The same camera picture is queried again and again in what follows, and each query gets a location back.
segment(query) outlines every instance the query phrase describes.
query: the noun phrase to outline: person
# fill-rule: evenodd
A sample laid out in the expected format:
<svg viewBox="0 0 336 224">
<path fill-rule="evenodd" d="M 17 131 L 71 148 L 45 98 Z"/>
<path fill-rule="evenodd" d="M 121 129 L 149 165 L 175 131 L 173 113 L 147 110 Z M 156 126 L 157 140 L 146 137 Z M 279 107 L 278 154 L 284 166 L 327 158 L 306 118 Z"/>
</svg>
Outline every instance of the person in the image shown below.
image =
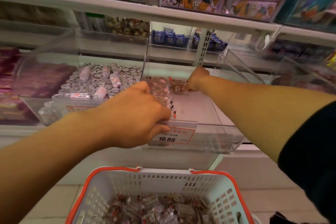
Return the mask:
<svg viewBox="0 0 336 224">
<path fill-rule="evenodd" d="M 260 150 L 336 222 L 336 96 L 253 85 L 210 76 L 197 67 L 184 90 L 208 95 Z M 169 127 L 171 111 L 139 82 L 91 110 L 70 113 L 0 150 L 0 218 L 19 223 L 58 180 L 88 155 L 143 145 Z"/>
</svg>

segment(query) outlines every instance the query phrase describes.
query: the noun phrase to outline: basket handle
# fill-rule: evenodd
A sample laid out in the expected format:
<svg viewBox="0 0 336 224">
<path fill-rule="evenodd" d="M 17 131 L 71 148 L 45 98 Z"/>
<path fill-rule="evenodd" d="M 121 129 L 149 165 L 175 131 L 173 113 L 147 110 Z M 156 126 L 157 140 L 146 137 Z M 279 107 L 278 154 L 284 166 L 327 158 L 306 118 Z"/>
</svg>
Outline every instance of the basket handle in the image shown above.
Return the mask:
<svg viewBox="0 0 336 224">
<path fill-rule="evenodd" d="M 243 207 L 244 209 L 244 212 L 246 214 L 246 217 L 247 217 L 247 220 L 249 222 L 249 224 L 254 224 L 254 220 L 252 218 L 252 215 L 250 213 L 250 210 L 247 208 L 246 204 L 245 204 L 245 201 L 243 200 L 243 197 L 240 193 L 240 190 L 238 188 L 238 185 L 237 185 L 237 182 L 236 180 L 233 178 L 232 175 L 230 175 L 229 173 L 227 172 L 224 172 L 224 171 L 210 171 L 210 170 L 206 170 L 206 171 L 195 171 L 194 169 L 189 169 L 189 172 L 191 172 L 193 175 L 200 175 L 200 174 L 212 174 L 212 175 L 225 175 L 227 178 L 229 178 L 236 190 L 236 193 L 238 195 L 238 199 L 241 203 L 241 206 Z"/>
<path fill-rule="evenodd" d="M 73 208 L 71 209 L 68 217 L 66 218 L 65 224 L 72 224 L 72 222 L 75 218 L 75 215 L 78 211 L 78 208 L 79 208 L 80 204 L 82 203 L 82 200 L 84 198 L 86 190 L 89 187 L 90 181 L 97 173 L 99 173 L 101 171 L 118 171 L 118 170 L 129 171 L 129 172 L 139 172 L 141 169 L 142 169 L 142 167 L 136 167 L 135 169 L 134 168 L 128 168 L 128 167 L 99 167 L 99 168 L 93 170 L 89 174 L 89 176 L 86 178 L 86 181 L 85 181 L 85 184 L 83 186 L 82 192 L 79 195 L 79 197 L 78 197 L 76 203 L 74 204 Z"/>
</svg>

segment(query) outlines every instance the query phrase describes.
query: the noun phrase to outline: forearm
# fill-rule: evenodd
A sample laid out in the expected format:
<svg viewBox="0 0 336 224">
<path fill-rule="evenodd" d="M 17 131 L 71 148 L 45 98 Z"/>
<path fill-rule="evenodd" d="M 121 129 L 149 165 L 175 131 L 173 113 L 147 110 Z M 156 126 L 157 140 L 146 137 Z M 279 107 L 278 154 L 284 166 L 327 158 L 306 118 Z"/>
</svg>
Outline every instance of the forearm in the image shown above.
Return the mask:
<svg viewBox="0 0 336 224">
<path fill-rule="evenodd" d="M 336 96 L 306 89 L 255 85 L 215 76 L 199 78 L 208 95 L 237 128 L 275 162 L 288 139 Z"/>
<path fill-rule="evenodd" d="M 74 129 L 82 128 L 77 115 L 0 150 L 3 223 L 19 223 L 50 188 L 95 150 L 87 135 Z"/>
</svg>

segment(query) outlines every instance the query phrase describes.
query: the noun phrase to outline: person's right arm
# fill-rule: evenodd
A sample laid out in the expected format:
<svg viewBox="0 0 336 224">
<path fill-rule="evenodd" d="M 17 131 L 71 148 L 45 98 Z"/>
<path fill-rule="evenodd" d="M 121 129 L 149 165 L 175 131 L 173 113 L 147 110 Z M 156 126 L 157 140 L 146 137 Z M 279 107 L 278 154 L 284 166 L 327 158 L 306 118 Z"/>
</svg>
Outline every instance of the person's right arm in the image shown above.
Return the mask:
<svg viewBox="0 0 336 224">
<path fill-rule="evenodd" d="M 336 223 L 336 96 L 232 82 L 203 67 L 192 73 L 184 90 L 189 89 L 208 95 Z"/>
</svg>

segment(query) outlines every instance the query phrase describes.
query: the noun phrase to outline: sleeve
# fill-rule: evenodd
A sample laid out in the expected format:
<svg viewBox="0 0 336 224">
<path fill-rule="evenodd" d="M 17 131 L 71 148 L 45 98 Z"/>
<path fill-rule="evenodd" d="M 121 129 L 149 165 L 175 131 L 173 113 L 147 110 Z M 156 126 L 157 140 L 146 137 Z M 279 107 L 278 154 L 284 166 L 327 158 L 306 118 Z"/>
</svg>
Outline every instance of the sleeve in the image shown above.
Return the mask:
<svg viewBox="0 0 336 224">
<path fill-rule="evenodd" d="M 336 223 L 336 102 L 301 125 L 281 150 L 278 166 Z"/>
</svg>

